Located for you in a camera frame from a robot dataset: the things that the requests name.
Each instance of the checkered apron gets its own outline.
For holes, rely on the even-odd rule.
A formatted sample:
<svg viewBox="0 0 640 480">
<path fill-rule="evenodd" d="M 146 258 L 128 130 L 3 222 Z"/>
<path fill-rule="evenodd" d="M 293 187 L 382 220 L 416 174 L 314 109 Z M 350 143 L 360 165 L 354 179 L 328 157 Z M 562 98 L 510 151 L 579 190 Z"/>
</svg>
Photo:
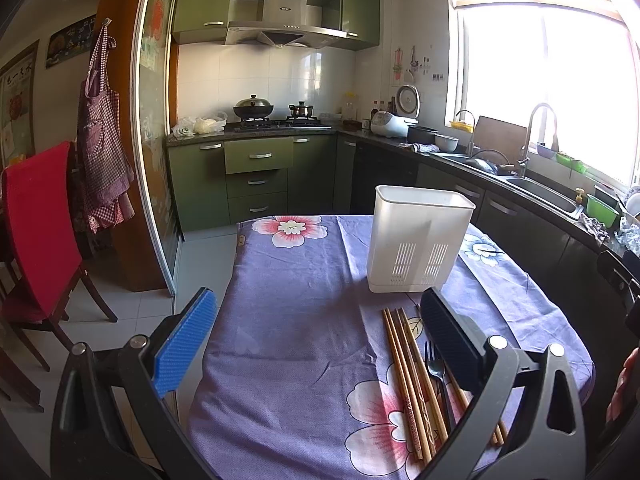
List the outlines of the checkered apron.
<svg viewBox="0 0 640 480">
<path fill-rule="evenodd" d="M 82 82 L 78 110 L 78 162 L 84 214 L 91 230 L 119 224 L 134 214 L 127 196 L 133 170 L 120 142 L 118 93 L 107 78 L 108 50 L 116 41 L 100 29 Z"/>
</svg>

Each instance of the person's hand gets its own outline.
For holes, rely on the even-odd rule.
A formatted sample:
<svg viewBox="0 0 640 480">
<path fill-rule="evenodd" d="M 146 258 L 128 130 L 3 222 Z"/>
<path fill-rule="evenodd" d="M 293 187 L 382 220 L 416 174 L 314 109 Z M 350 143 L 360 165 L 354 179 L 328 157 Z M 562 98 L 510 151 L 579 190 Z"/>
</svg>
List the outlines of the person's hand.
<svg viewBox="0 0 640 480">
<path fill-rule="evenodd" d="M 635 348 L 633 352 L 626 358 L 625 365 L 618 376 L 618 384 L 616 385 L 616 391 L 611 397 L 611 403 L 607 408 L 607 422 L 615 420 L 620 415 L 622 408 L 623 397 L 625 393 L 626 384 L 629 381 L 631 370 L 634 369 L 636 364 L 636 358 L 638 357 L 638 348 Z"/>
</svg>

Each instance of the floral tablecloth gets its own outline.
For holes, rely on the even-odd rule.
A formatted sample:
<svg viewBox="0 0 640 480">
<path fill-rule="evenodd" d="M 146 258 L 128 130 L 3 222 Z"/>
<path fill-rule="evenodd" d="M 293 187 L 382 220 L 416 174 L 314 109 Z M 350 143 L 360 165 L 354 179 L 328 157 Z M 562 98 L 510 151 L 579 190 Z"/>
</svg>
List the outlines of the floral tablecloth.
<svg viewBox="0 0 640 480">
<path fill-rule="evenodd" d="M 413 479 L 380 310 L 404 308 L 424 348 L 420 294 L 373 294 L 372 217 L 285 216 L 238 225 L 233 276 L 211 332 L 188 420 L 194 446 L 225 480 Z M 469 226 L 442 293 L 486 334 L 566 349 L 583 400 L 593 362 L 562 312 Z M 503 414 L 510 427 L 521 391 Z M 497 456 L 488 449 L 478 466 Z"/>
</svg>

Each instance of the range hood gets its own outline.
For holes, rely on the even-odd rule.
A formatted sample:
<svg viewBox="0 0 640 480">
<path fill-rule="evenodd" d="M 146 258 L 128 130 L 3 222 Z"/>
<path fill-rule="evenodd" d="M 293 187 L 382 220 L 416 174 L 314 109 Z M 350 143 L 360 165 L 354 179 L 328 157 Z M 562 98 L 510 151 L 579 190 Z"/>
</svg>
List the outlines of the range hood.
<svg viewBox="0 0 640 480">
<path fill-rule="evenodd" d="M 264 0 L 261 22 L 231 21 L 225 44 L 264 43 L 322 48 L 347 38 L 347 33 L 309 25 L 306 0 Z"/>
</svg>

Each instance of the drawer handle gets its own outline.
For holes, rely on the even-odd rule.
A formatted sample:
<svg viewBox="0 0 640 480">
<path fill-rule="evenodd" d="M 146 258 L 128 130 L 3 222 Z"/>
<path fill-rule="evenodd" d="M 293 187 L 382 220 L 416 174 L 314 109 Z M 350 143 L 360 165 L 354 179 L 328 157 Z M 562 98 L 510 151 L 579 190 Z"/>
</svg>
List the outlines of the drawer handle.
<svg viewBox="0 0 640 480">
<path fill-rule="evenodd" d="M 458 184 L 456 184 L 454 186 L 454 189 L 456 191 L 459 191 L 463 195 L 470 196 L 471 198 L 480 198 L 480 193 L 476 193 L 475 191 L 471 191 L 470 189 L 467 189 L 466 187 L 459 186 Z"/>
<path fill-rule="evenodd" d="M 494 209 L 497 209 L 501 213 L 504 213 L 505 215 L 516 216 L 518 214 L 513 209 L 508 209 L 505 206 L 500 205 L 497 202 L 494 202 L 493 200 L 489 200 L 489 205 Z"/>
</svg>

